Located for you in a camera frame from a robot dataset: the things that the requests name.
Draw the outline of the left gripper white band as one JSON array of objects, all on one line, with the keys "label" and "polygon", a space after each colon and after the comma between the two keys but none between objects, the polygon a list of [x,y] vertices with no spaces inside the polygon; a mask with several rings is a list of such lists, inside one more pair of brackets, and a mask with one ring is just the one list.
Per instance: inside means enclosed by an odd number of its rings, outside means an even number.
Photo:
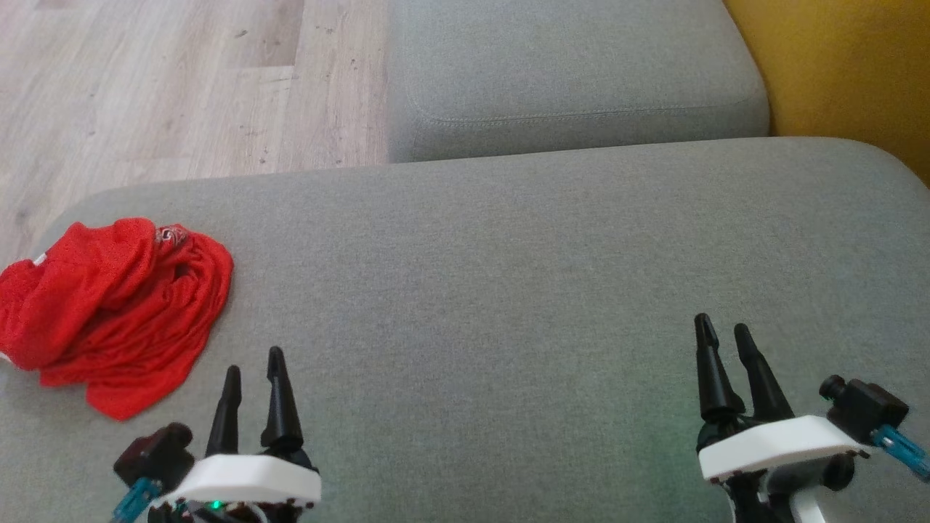
[{"label": "left gripper white band", "polygon": [[298,523],[319,506],[322,479],[304,450],[302,424],[285,355],[270,347],[270,406],[260,434],[264,455],[238,453],[241,370],[226,371],[207,438],[206,459],[196,461],[175,490],[149,505],[149,523]]}]

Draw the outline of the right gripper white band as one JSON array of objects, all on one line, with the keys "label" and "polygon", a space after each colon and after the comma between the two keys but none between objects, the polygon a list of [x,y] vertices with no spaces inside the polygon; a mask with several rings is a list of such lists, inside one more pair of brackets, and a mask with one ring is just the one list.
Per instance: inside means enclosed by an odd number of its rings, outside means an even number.
[{"label": "right gripper white band", "polygon": [[[700,416],[705,423],[729,421],[746,413],[745,404],[719,357],[710,317],[701,312],[694,324]],[[727,494],[730,523],[852,523],[848,510],[828,502],[828,487],[846,489],[854,459],[865,447],[823,417],[794,418],[748,326],[738,323],[734,335],[753,398],[753,419],[768,424],[697,453],[704,480]]]}]

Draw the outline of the red basketball jersey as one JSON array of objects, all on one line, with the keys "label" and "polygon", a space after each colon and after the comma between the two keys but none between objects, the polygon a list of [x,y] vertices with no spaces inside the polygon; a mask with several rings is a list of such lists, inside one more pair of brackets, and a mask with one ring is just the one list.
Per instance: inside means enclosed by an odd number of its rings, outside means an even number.
[{"label": "red basketball jersey", "polygon": [[142,217],[73,223],[0,272],[0,360],[128,421],[184,383],[230,293],[235,262],[208,235]]}]

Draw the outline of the large grey sofa seat cushion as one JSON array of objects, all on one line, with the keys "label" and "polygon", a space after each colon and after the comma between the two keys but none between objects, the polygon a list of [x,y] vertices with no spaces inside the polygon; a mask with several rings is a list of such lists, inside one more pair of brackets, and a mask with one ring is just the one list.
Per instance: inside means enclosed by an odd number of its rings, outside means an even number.
[{"label": "large grey sofa seat cushion", "polygon": [[695,456],[693,319],[738,394],[745,323],[795,413],[830,375],[901,397],[930,447],[930,190],[853,140],[705,140],[107,191],[74,222],[182,223],[235,260],[190,377],[116,423],[0,364],[0,523],[107,523],[113,461],[229,365],[255,453],[282,347],[322,523],[730,520]]}]

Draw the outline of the yellow sofa back cushion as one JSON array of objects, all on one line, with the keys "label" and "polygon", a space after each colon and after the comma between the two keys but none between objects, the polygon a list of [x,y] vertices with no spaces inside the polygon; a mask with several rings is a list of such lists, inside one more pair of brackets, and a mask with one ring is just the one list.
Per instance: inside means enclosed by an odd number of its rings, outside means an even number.
[{"label": "yellow sofa back cushion", "polygon": [[930,188],[930,0],[723,0],[775,136],[858,140]]}]

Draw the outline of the small grey sofa seat cushion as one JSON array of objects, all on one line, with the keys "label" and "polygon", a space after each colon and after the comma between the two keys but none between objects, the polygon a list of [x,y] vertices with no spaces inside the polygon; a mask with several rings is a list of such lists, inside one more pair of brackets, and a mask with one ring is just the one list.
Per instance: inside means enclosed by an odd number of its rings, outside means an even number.
[{"label": "small grey sofa seat cushion", "polygon": [[388,15],[393,163],[769,132],[723,0],[389,0]]}]

